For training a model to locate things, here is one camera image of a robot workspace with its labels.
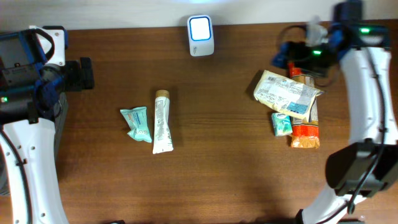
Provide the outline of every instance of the white plastic casing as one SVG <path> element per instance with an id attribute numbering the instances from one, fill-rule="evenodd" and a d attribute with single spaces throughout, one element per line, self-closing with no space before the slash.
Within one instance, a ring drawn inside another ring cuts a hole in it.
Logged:
<path id="1" fill-rule="evenodd" d="M 25 161 L 33 224 L 68 224 L 63 211 L 54 160 L 54 122 L 39 118 L 5 124 L 4 132 Z M 27 223 L 28 213 L 21 171 L 6 140 L 0 136 L 11 191 L 13 223 Z"/>
<path id="2" fill-rule="evenodd" d="M 389 81 L 389 64 L 391 53 L 383 48 L 370 47 L 376 71 L 386 103 L 386 140 L 385 144 L 395 145 L 398 140 L 397 123 L 392 110 L 392 100 Z M 350 112 L 351 132 L 349 143 L 363 142 L 370 138 L 381 143 L 380 118 L 381 103 L 377 90 L 376 79 L 367 60 L 365 50 L 351 49 L 340 61 L 344 73 Z"/>
<path id="3" fill-rule="evenodd" d="M 209 16 L 191 16 L 187 21 L 190 53 L 194 57 L 214 53 L 213 24 Z"/>
<path id="4" fill-rule="evenodd" d="M 339 210 L 345 203 L 351 199 L 352 195 L 337 196 L 335 190 L 330 188 L 327 184 L 317 197 L 317 199 L 306 209 L 303 210 L 303 223 L 316 224 L 331 217 Z M 366 200 L 362 195 L 358 195 L 354 204 L 358 204 Z M 330 221 L 325 224 L 336 224 L 347 214 L 347 209 L 344 209 L 337 214 Z"/>
<path id="5" fill-rule="evenodd" d="M 55 49 L 54 55 L 50 58 L 47 64 L 54 64 L 58 66 L 65 65 L 65 32 L 63 30 L 46 30 L 37 26 L 29 26 L 30 29 L 41 29 L 48 33 L 54 40 Z M 51 48 L 51 43 L 41 35 L 37 34 L 44 53 L 47 53 Z"/>

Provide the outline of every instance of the teal packet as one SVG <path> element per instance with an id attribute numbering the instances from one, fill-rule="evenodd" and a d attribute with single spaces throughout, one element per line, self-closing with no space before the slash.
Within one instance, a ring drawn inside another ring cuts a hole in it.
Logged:
<path id="1" fill-rule="evenodd" d="M 271 115 L 272 125 L 274 126 L 275 136 L 286 136 L 293 133 L 290 116 L 283 113 L 273 113 Z"/>
<path id="2" fill-rule="evenodd" d="M 132 110 L 120 110 L 129 124 L 131 131 L 127 134 L 136 141 L 152 142 L 147 124 L 147 107 L 141 106 Z"/>

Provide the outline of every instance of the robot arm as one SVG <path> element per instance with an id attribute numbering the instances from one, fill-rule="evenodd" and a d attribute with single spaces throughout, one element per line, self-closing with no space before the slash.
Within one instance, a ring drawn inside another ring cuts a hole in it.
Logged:
<path id="1" fill-rule="evenodd" d="M 54 135 L 54 122 L 42 118 L 35 124 L 22 120 L 3 126 L 0 144 L 7 165 L 14 223 L 68 223 L 55 170 Z M 22 165 L 16 164 L 14 152 Z"/>
<path id="2" fill-rule="evenodd" d="M 398 130 L 389 86 L 387 29 L 362 25 L 361 19 L 362 1 L 338 4 L 328 41 L 324 41 L 327 38 L 322 36 L 322 28 L 309 24 L 302 27 L 307 31 L 307 46 L 285 44 L 273 61 L 284 68 L 290 60 L 316 74 L 339 62 L 348 89 L 350 145 L 328 158 L 327 184 L 309 207 L 299 211 L 296 223 L 337 223 L 352 213 L 357 203 L 387 190 L 398 177 Z"/>
<path id="3" fill-rule="evenodd" d="M 44 28 L 0 36 L 0 145 L 14 223 L 67 224 L 55 169 L 54 121 L 62 112 L 60 94 L 92 89 L 93 72 L 89 58 L 65 61 L 63 27 Z"/>

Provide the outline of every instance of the wooden table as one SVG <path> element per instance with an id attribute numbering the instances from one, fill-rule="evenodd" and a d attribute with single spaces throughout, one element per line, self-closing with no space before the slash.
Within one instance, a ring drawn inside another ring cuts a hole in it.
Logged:
<path id="1" fill-rule="evenodd" d="M 398 118 L 398 21 L 391 30 L 391 90 Z M 325 185 L 327 157 L 348 145 L 343 78 L 318 99 L 319 149 L 292 149 L 274 136 L 272 110 L 253 100 L 259 71 L 288 24 L 216 26 L 215 54 L 193 58 L 185 27 L 71 31 L 67 59 L 91 57 L 94 90 L 68 93 L 70 110 L 57 159 L 70 223 L 237 223 L 292 218 Z M 119 110 L 171 94 L 174 151 L 152 155 Z M 352 217 L 396 223 L 398 185 L 358 205 Z M 12 223 L 0 198 L 0 223 Z"/>

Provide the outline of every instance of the white wall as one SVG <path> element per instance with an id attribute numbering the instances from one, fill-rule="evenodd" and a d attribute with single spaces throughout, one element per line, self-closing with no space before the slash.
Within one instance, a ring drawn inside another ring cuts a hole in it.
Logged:
<path id="1" fill-rule="evenodd" d="M 331 19 L 342 0 L 0 0 L 0 30 L 29 24 L 67 29 L 184 26 L 185 18 L 208 14 L 215 25 Z M 367 19 L 397 19 L 398 0 L 365 0 Z"/>

